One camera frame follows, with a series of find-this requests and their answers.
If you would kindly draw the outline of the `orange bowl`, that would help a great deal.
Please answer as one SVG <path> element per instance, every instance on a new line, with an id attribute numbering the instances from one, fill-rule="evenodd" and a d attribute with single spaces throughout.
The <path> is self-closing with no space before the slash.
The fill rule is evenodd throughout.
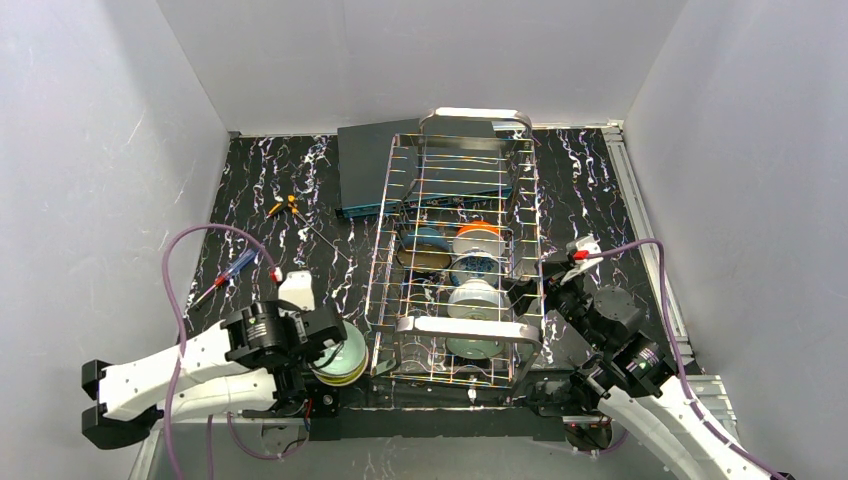
<path id="1" fill-rule="evenodd" d="M 463 254 L 471 250 L 501 256 L 506 250 L 502 229 L 485 221 L 472 221 L 462 226 L 453 239 L 452 251 Z"/>

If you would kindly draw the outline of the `steel wire dish rack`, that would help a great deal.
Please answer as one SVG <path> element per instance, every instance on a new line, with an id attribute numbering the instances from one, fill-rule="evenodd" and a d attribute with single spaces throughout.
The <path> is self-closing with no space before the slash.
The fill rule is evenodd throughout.
<path id="1" fill-rule="evenodd" d="M 530 118 L 439 107 L 391 141 L 368 285 L 370 375 L 515 390 L 543 346 Z"/>

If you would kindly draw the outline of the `teal speckled bowl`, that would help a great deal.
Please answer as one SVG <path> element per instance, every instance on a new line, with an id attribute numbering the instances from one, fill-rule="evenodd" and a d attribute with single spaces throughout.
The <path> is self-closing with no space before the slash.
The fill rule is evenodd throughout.
<path id="1" fill-rule="evenodd" d="M 362 332 L 352 323 L 343 321 L 347 339 L 340 347 L 328 348 L 316 364 L 324 376 L 343 378 L 353 374 L 367 360 L 367 343 Z"/>

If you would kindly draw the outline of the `light green bowl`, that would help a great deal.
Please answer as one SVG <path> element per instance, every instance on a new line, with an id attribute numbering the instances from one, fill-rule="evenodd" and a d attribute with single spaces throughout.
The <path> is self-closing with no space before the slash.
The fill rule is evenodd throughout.
<path id="1" fill-rule="evenodd" d="M 505 344 L 501 341 L 446 338 L 445 347 L 453 355 L 469 360 L 484 360 L 499 355 Z"/>

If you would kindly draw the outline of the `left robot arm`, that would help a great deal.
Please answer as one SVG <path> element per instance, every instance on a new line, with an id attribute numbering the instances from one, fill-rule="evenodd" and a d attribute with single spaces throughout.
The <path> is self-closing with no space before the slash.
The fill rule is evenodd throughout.
<path id="1" fill-rule="evenodd" d="M 307 366 L 347 337 L 334 306 L 260 301 L 184 346 L 124 364 L 88 361 L 81 387 L 95 404 L 81 414 L 81 433 L 114 450 L 141 442 L 167 420 L 298 409 L 307 398 Z"/>

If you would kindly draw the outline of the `blue white floral bowl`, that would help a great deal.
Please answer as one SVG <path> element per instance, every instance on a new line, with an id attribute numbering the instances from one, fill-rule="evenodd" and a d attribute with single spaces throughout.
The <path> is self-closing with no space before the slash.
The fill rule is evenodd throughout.
<path id="1" fill-rule="evenodd" d="M 461 254 L 449 267 L 448 278 L 452 285 L 460 286 L 468 280 L 482 280 L 496 287 L 502 269 L 499 259 L 480 250 Z"/>

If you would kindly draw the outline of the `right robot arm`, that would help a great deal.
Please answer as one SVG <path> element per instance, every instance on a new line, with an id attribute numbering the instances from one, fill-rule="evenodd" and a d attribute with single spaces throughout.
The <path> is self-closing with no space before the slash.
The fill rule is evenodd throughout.
<path id="1" fill-rule="evenodd" d="M 619 422 L 679 479 L 789 479 L 754 457 L 718 423 L 688 381 L 676 347 L 641 330 L 645 319 L 628 291 L 584 285 L 586 251 L 546 262 L 539 280 L 508 280 L 517 313 L 530 310 L 532 288 L 589 346 L 588 357 L 561 382 L 530 385 L 523 402 L 538 414 L 557 407 L 573 415 L 602 414 Z"/>

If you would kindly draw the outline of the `dark blue gold bowl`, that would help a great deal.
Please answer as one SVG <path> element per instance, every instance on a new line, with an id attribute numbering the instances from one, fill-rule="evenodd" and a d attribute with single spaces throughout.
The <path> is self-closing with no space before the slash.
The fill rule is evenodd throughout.
<path id="1" fill-rule="evenodd" d="M 446 269 L 452 263 L 446 237 L 430 227 L 403 231 L 396 258 L 401 266 L 420 271 Z"/>

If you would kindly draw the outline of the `yellow rimmed bowl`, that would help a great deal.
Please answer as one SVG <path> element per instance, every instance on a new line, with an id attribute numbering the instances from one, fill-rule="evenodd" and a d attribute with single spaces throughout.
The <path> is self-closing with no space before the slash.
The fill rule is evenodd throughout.
<path id="1" fill-rule="evenodd" d="M 369 353 L 365 353 L 364 359 L 350 373 L 345 376 L 334 377 L 323 373 L 315 373 L 315 377 L 323 384 L 331 387 L 345 387 L 356 382 L 366 371 L 368 366 Z"/>

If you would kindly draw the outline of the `pale white ribbed bowl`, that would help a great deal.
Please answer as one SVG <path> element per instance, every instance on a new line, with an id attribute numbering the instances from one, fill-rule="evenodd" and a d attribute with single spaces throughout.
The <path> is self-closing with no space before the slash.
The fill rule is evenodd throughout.
<path id="1" fill-rule="evenodd" d="M 447 313 L 458 319 L 500 321 L 509 307 L 503 292 L 482 279 L 469 279 L 450 294 Z"/>

